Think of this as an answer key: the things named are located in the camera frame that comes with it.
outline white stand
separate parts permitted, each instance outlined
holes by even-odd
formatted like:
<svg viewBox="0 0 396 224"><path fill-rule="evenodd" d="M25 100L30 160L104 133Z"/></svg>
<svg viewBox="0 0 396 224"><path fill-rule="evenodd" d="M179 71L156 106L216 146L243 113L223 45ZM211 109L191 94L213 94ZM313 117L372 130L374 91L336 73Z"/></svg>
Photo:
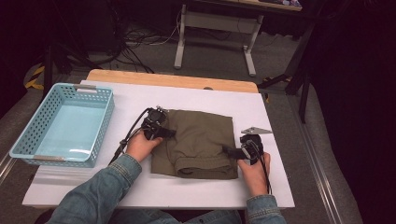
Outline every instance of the white stand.
<svg viewBox="0 0 396 224"><path fill-rule="evenodd" d="M176 69L181 68L185 45L184 32L186 26L213 30L223 30L242 34L251 34L250 43L248 44L248 46L244 46L243 50L245 54L245 59L247 61L248 74L251 77L255 77L256 70L254 69L253 60L251 58L251 50L253 48L254 42L256 41L257 34L260 31L260 26L262 25L262 18L263 16L259 16L256 20L241 19L236 17L191 12L187 10L186 5L183 5L181 8L180 34L178 39L174 67Z"/></svg>

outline plastic basket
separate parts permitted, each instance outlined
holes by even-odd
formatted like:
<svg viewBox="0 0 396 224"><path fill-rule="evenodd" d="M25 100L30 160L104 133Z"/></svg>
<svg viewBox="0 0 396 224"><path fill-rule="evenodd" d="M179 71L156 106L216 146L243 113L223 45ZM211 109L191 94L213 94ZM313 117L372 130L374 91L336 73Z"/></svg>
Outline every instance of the plastic basket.
<svg viewBox="0 0 396 224"><path fill-rule="evenodd" d="M34 165L93 167L113 109L111 88L55 84L9 155Z"/></svg>

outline green fabric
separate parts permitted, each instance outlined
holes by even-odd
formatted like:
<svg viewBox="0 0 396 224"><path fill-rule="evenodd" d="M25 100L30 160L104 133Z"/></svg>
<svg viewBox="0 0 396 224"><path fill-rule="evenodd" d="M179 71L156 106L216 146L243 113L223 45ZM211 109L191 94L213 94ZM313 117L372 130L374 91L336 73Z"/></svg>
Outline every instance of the green fabric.
<svg viewBox="0 0 396 224"><path fill-rule="evenodd" d="M233 118L200 111L170 110L163 127L176 130L152 151L151 172L197 179L235 179L236 160L222 147L235 147Z"/></svg>

